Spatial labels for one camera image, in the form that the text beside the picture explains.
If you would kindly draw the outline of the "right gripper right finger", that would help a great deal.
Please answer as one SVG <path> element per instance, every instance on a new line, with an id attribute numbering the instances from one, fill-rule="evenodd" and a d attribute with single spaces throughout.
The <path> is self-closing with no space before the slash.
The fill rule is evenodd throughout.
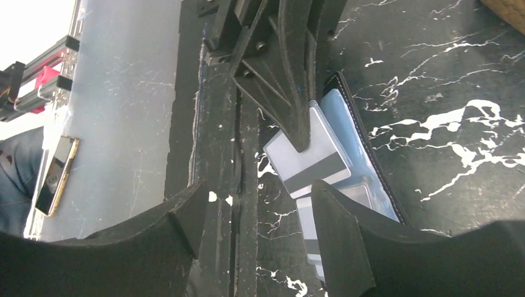
<path id="1" fill-rule="evenodd" d="M 446 237 L 395 222 L 324 181 L 312 187 L 330 296 L 523 296 L 524 222 Z"/>

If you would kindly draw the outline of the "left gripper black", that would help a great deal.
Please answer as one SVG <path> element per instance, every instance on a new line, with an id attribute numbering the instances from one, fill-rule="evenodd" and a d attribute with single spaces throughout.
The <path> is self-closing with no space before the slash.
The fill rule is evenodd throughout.
<path id="1" fill-rule="evenodd" d="M 214 15 L 204 44 L 208 65 L 229 62 L 236 86 L 302 152 L 310 143 L 308 100 L 323 95 L 328 54 L 347 0 L 198 0 Z"/>

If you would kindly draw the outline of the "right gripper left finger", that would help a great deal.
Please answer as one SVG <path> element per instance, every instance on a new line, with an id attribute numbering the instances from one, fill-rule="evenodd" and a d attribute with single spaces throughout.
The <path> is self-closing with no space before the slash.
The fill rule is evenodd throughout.
<path id="1" fill-rule="evenodd" d="M 193 184 L 162 204 L 84 239 L 1 235 L 2 296 L 184 296 L 199 256 L 209 189 Z"/>

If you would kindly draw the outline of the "black leather card holder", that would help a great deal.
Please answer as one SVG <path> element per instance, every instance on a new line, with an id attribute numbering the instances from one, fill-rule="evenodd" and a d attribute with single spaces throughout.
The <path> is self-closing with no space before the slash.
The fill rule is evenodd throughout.
<path id="1" fill-rule="evenodd" d="M 323 97 L 317 104 L 350 160 L 351 177 L 330 185 L 341 191 L 348 200 L 357 202 L 395 222 L 405 223 L 405 215 L 381 174 L 381 168 L 375 160 L 373 148 L 341 72 L 334 73 L 328 79 L 323 89 Z M 325 283 L 311 193 L 294 200 L 307 261 L 313 266 L 317 279 Z"/>

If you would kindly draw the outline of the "white card with magnetic stripe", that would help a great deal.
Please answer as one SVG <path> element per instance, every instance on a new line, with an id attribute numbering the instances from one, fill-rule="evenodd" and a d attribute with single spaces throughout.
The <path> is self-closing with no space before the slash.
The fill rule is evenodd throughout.
<path id="1" fill-rule="evenodd" d="M 311 193 L 313 181 L 334 184 L 351 177 L 350 160 L 315 101 L 310 102 L 310 144 L 296 151 L 287 136 L 279 131 L 263 148 L 291 198 Z"/>

